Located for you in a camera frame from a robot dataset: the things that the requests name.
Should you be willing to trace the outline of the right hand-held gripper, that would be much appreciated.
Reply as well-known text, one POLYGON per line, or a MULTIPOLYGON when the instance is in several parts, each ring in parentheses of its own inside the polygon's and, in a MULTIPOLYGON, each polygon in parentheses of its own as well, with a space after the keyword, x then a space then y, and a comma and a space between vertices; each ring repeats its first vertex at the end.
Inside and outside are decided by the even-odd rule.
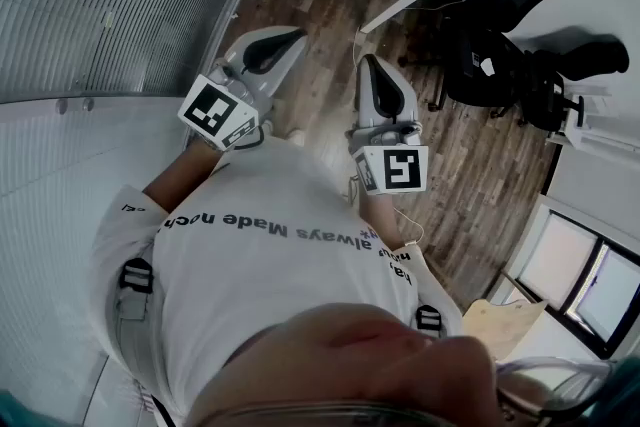
MULTIPOLYGON (((413 87, 389 62, 366 54, 357 66, 359 125, 415 119, 413 87)), ((427 188, 428 147, 421 144, 422 125, 401 122, 345 133, 349 153, 368 195, 423 192, 427 188)))

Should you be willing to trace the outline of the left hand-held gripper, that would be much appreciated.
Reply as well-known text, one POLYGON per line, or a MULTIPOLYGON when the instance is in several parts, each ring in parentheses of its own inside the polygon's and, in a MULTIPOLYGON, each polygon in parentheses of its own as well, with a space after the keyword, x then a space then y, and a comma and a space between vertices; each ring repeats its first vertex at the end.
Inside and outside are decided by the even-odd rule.
POLYGON ((245 150, 264 140, 262 122, 272 96, 308 42, 305 30, 269 26, 247 32, 200 74, 187 93, 179 119, 216 150, 245 150))

